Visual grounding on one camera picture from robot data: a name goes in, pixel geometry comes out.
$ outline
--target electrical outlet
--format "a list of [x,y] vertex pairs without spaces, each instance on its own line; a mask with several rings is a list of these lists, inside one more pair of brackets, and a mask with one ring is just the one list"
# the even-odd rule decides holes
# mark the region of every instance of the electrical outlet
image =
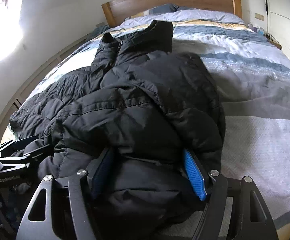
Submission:
[[261,20],[261,21],[264,21],[264,15],[262,15],[262,14],[258,14],[258,13],[255,13],[255,18],[256,19],[259,19],[259,20]]

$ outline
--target black puffer jacket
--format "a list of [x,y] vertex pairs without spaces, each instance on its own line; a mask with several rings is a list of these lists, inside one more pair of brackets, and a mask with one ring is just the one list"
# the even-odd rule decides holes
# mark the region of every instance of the black puffer jacket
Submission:
[[221,166],[225,117],[216,86],[199,56],[169,53],[172,36],[172,24],[157,21],[122,42],[105,34],[90,67],[67,73],[10,119],[20,138],[54,146],[40,178],[72,175],[104,147],[117,150],[122,158],[95,206],[111,239],[139,239],[195,210],[176,168],[184,147],[207,170]]

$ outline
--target blue stripe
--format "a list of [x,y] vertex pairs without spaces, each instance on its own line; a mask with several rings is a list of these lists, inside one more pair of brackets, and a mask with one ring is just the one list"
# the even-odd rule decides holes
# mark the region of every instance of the blue stripe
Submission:
[[276,230],[290,223],[290,211],[274,220]]
[[290,71],[289,68],[282,64],[277,64],[273,62],[269,62],[266,59],[261,59],[261,58],[246,58],[239,56],[237,54],[231,54],[229,52],[225,53],[217,53],[217,54],[200,54],[200,57],[205,57],[205,58],[215,58],[215,59],[220,59],[220,60],[228,60],[232,62],[241,62],[244,64],[249,64],[249,65],[255,65],[258,68],[263,68],[263,67],[270,67],[276,71],[279,72],[287,72]]
[[268,42],[265,36],[250,32],[247,30],[231,30],[231,29],[225,29],[221,27],[216,26],[204,26],[204,25],[193,25],[193,26],[177,26],[174,28],[174,34],[195,34],[195,33],[201,33],[201,34],[212,34],[212,35],[226,35],[229,38],[233,39],[240,39],[243,41],[255,41],[260,42],[262,44],[266,44],[269,46],[272,46],[271,43]]

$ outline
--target wooden headboard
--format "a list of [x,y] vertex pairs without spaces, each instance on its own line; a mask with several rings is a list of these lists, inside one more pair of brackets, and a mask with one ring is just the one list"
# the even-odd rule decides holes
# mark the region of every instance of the wooden headboard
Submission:
[[204,10],[224,11],[242,18],[241,0],[113,0],[102,4],[110,27],[120,25],[125,18],[165,3]]

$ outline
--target black plastic part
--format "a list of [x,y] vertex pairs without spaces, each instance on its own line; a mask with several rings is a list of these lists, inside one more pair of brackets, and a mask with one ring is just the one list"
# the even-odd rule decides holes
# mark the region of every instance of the black plastic part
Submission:
[[221,229],[227,196],[227,180],[220,174],[212,177],[213,190],[201,219],[195,230],[193,240],[216,240]]
[[0,157],[0,162],[3,164],[13,164],[13,163],[29,163],[32,160],[36,159],[36,161],[41,162],[47,156],[51,155],[52,153],[50,150],[52,149],[51,145],[44,145],[36,150],[28,152],[25,156],[20,157]]
[[68,180],[69,202],[77,240],[96,240],[81,187],[83,180],[86,181],[87,174],[88,172],[84,176],[74,174]]
[[[42,180],[39,184],[20,223],[16,240],[61,240],[53,229],[52,194],[54,182],[54,178],[52,178],[50,181]],[[45,191],[45,199],[41,197],[41,191]],[[41,214],[35,214],[35,210],[42,208],[44,201],[45,218],[41,221]]]
[[[103,183],[99,183],[96,180],[106,180],[113,160],[114,151],[106,148],[98,159],[91,161],[86,170],[81,170],[78,174],[67,178],[56,179],[56,181],[54,179],[48,182],[43,180],[26,210],[16,240],[60,239],[59,227],[57,227],[52,213],[52,196],[53,191],[56,190],[68,193],[71,227],[74,234],[71,239],[101,240],[96,221],[92,216],[91,207],[93,206],[94,198],[91,192],[94,187],[100,187],[97,192],[102,188]],[[225,178],[222,174],[212,176],[209,173],[208,176],[210,178],[209,181],[212,182],[210,184],[213,184],[210,189],[211,195],[206,200],[204,212],[192,240],[218,239],[227,197],[233,197],[227,240],[278,240],[272,217],[253,181],[249,183],[244,178],[242,180]],[[42,204],[44,199],[46,200],[46,211],[42,213],[38,207],[44,207]],[[159,239],[168,238],[167,236],[159,236]]]
[[92,160],[87,166],[87,183],[92,199],[96,199],[102,192],[106,179],[114,162],[115,153],[113,148],[105,148],[100,156]]
[[36,136],[30,136],[21,140],[11,141],[10,143],[0,148],[0,156],[10,157],[14,152],[23,150],[27,144],[35,141],[36,139]]
[[2,164],[0,162],[0,188],[23,183],[27,180],[25,164]]
[[232,232],[227,240],[278,240],[271,214],[254,181],[242,178],[240,194],[234,198],[229,227]]
[[0,149],[3,148],[3,147],[5,147],[7,144],[10,144],[11,142],[13,142],[13,140],[9,140],[9,141],[7,141],[7,142],[3,142],[3,143],[1,143],[1,144],[0,144]]

